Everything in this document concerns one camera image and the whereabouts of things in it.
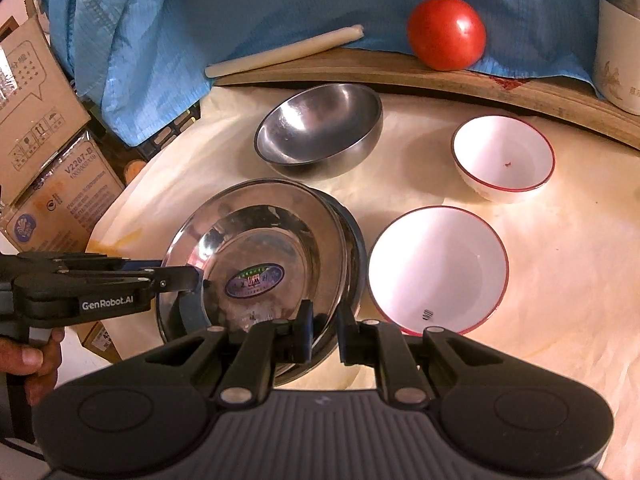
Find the large white bowl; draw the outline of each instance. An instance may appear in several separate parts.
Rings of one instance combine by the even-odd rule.
[[[542,133],[505,116],[466,122],[453,135],[451,152],[463,180],[494,202],[531,198],[545,187],[556,166],[554,150]]]
[[[385,319],[421,335],[428,326],[466,333],[498,307],[509,281],[502,241],[480,217],[429,206],[395,220],[373,246],[371,297]]]

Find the tomato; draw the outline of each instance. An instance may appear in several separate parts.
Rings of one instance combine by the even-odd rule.
[[[406,27],[414,54],[434,70],[462,70],[482,57],[486,31],[478,13],[462,0],[425,0]]]

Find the small white bowl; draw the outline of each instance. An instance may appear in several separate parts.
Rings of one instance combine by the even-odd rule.
[[[462,179],[493,202],[516,203],[539,193],[556,167],[546,137],[512,117],[471,119],[451,139],[451,153]]]
[[[498,307],[509,281],[502,241],[480,217],[428,206],[396,219],[369,259],[369,291],[385,319],[422,335],[428,326],[466,333]]]

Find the blue cloth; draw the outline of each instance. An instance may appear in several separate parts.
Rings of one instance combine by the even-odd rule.
[[[80,95],[129,145],[205,95],[204,68],[361,23],[351,46],[410,53],[406,20],[422,0],[44,0],[52,47]],[[598,0],[465,0],[487,29],[473,70],[591,82]]]

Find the cardboard box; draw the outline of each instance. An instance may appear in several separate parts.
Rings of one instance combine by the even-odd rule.
[[[0,43],[0,186],[12,204],[89,121],[37,16]]]
[[[123,188],[85,130],[2,210],[0,230],[19,251],[82,252]]]
[[[107,359],[112,364],[122,361],[102,322],[82,323],[72,328],[78,334],[80,344],[87,350]]]

